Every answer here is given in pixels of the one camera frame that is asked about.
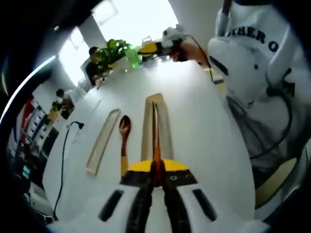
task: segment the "window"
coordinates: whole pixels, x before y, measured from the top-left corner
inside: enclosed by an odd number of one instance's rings
[[[85,77],[81,65],[88,59],[89,47],[83,39],[79,29],[76,27],[64,42],[58,53],[58,59],[70,80],[75,86]]]
[[[104,0],[93,17],[105,40],[123,39],[133,46],[146,37],[160,39],[165,29],[178,24],[168,0]]]

